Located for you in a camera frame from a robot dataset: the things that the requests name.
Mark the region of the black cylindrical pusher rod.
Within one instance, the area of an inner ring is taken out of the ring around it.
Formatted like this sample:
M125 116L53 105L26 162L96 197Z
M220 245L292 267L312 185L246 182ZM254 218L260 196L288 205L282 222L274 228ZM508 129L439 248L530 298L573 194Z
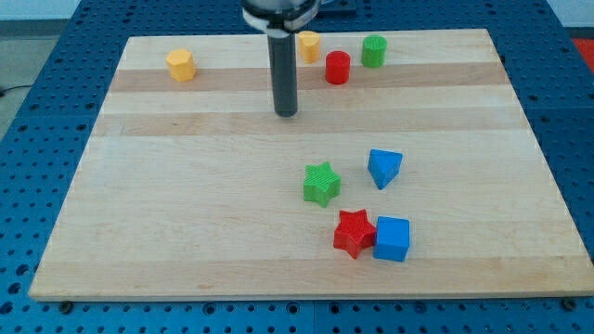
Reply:
M268 37L267 42L274 111L279 117L292 117L298 111L294 34Z

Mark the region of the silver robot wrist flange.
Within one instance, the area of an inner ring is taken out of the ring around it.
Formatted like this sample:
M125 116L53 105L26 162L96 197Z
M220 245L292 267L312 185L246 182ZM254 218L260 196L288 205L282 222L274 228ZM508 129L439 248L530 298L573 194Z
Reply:
M319 0L241 0L242 17L259 32L285 38L317 15Z

